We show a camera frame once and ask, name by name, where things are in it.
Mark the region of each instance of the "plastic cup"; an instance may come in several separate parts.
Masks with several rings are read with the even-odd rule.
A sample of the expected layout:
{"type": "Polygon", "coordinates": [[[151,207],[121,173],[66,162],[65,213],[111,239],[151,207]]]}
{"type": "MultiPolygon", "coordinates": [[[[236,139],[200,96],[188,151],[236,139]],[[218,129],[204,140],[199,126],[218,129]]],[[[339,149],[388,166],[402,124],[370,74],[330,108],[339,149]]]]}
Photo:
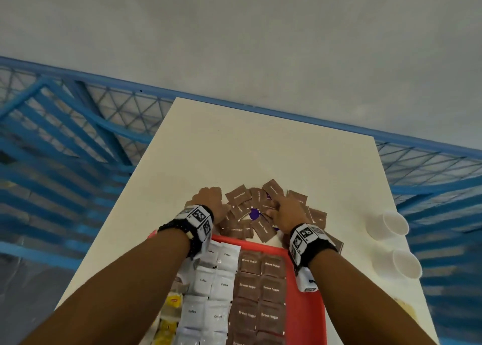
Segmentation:
{"type": "Polygon", "coordinates": [[[407,220],[397,212],[386,211],[366,225],[368,234],[377,241],[406,236],[409,230],[407,220]]]}
{"type": "Polygon", "coordinates": [[[388,280],[419,279],[422,266],[410,251],[395,249],[377,253],[373,257],[373,269],[388,280]]]}

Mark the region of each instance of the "hand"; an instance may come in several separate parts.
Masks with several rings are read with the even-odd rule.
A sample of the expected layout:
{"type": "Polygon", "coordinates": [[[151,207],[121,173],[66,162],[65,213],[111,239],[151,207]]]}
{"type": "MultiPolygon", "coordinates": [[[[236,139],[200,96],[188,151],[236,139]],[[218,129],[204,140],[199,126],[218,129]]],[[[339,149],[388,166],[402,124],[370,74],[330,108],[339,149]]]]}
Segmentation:
{"type": "Polygon", "coordinates": [[[273,202],[278,206],[278,210],[270,209],[266,214],[284,234],[289,235],[295,226],[308,223],[305,211],[298,200],[277,195],[273,198],[273,202]]]}
{"type": "Polygon", "coordinates": [[[195,204],[207,206],[214,214],[213,224],[218,224],[226,217],[227,212],[231,208],[229,204],[221,203],[222,198],[223,195],[219,186],[214,188],[202,188],[199,190],[199,193],[193,196],[190,201],[186,202],[184,206],[187,207],[188,205],[195,204]]]}

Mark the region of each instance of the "person's left arm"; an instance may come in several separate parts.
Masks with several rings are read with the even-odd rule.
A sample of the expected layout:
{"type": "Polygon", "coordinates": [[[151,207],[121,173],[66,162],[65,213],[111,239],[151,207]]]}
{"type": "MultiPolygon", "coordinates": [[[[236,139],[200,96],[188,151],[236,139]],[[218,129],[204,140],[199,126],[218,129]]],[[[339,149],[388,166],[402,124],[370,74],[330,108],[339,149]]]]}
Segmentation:
{"type": "MultiPolygon", "coordinates": [[[[187,205],[207,206],[214,223],[227,213],[221,189],[203,188],[187,205]]],[[[21,345],[137,345],[164,304],[190,250],[178,228],[157,233],[95,274],[21,345]]]]}

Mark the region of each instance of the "person's right arm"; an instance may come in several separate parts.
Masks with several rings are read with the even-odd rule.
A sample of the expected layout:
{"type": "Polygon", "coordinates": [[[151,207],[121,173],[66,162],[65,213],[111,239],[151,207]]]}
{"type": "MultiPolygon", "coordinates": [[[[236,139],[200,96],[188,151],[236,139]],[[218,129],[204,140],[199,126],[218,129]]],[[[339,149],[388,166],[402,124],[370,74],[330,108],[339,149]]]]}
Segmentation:
{"type": "MultiPolygon", "coordinates": [[[[307,219],[299,202],[275,198],[268,214],[285,234],[307,219]]],[[[326,311],[345,345],[434,345],[435,342],[390,296],[334,250],[309,263],[326,311]]]]}

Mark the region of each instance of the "person's left hand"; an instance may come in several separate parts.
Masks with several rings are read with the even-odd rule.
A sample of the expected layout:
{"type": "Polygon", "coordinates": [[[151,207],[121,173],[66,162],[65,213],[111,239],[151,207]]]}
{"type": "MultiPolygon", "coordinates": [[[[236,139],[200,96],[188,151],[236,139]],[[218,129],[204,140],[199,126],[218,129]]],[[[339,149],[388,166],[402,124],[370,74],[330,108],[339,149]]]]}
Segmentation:
{"type": "Polygon", "coordinates": [[[218,224],[225,217],[227,212],[231,209],[229,204],[223,204],[221,199],[223,195],[219,186],[213,188],[202,188],[192,199],[184,205],[202,204],[207,206],[214,214],[214,224],[218,224]]]}

